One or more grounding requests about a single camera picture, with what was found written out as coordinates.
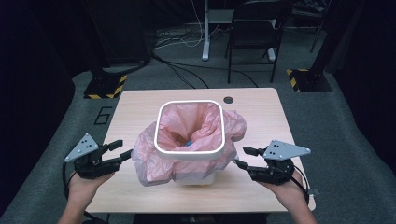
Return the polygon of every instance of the pink plastic bag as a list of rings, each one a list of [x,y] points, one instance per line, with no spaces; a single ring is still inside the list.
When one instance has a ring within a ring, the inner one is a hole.
[[[178,105],[163,111],[158,143],[169,150],[207,150],[221,142],[219,108],[211,104]],[[136,140],[132,159],[140,183],[153,186],[168,183],[171,179],[202,180],[223,170],[236,156],[233,142],[241,140],[247,124],[235,111],[223,111],[225,144],[222,155],[213,161],[177,161],[163,159],[154,145],[156,122],[151,123]]]

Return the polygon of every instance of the hand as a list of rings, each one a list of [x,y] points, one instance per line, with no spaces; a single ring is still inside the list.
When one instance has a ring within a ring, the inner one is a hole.
[[[90,205],[98,188],[114,174],[102,175],[95,179],[84,179],[78,174],[74,174],[69,183],[68,201],[81,206],[85,210]]]
[[[58,223],[82,223],[84,211],[90,205],[96,191],[113,175],[114,173],[95,179],[83,179],[78,174],[74,174],[69,183],[67,205]]]
[[[303,179],[298,172],[294,171],[292,176],[300,184],[303,184]],[[289,181],[282,185],[273,185],[263,182],[258,183],[275,194],[279,202],[291,213],[295,223],[317,223],[306,204],[302,190],[294,182]]]

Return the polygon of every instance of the black chair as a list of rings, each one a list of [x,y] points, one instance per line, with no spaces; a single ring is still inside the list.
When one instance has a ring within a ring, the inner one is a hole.
[[[314,51],[315,45],[317,44],[320,31],[326,20],[332,0],[321,0],[320,2],[324,5],[322,10],[318,10],[318,8],[313,6],[304,5],[304,1],[293,0],[293,10],[290,14],[291,17],[297,21],[301,21],[301,23],[305,23],[308,26],[316,26],[315,40],[312,44],[311,50],[309,50],[311,53]]]
[[[250,0],[235,8],[225,52],[225,58],[227,53],[229,58],[228,83],[231,79],[233,49],[264,49],[262,57],[267,54],[268,49],[276,49],[276,58],[273,62],[250,63],[272,64],[270,81],[274,81],[284,24],[291,9],[291,2],[286,0]]]

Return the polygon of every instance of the white desk leg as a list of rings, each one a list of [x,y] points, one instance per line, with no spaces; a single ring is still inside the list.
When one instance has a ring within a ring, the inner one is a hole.
[[[209,17],[208,17],[208,5],[207,5],[207,0],[205,0],[205,41],[204,41],[204,50],[202,53],[202,61],[207,61],[209,60]]]

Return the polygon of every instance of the table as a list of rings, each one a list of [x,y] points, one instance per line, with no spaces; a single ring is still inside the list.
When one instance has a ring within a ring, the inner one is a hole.
[[[232,104],[223,102],[233,97]],[[293,144],[289,124],[275,89],[203,89],[125,91],[122,93],[104,143],[122,139],[123,147],[107,152],[104,160],[134,147],[137,136],[153,121],[160,107],[174,100],[214,100],[224,110],[236,110],[247,121],[247,132],[235,142],[240,160],[264,166],[260,157],[246,155],[242,147],[266,147],[272,139]],[[303,169],[300,158],[293,162]],[[315,208],[311,197],[309,206]],[[132,160],[99,188],[87,211],[92,213],[244,213],[282,212],[286,209],[268,189],[251,181],[248,172],[230,163],[210,186],[168,184],[143,187]]]
[[[209,23],[231,23],[233,19],[232,9],[209,9],[208,0],[205,0],[205,40],[204,49],[202,52],[202,60],[209,60],[210,50],[210,36],[209,36]],[[268,49],[268,59],[273,62],[275,60],[274,49]]]

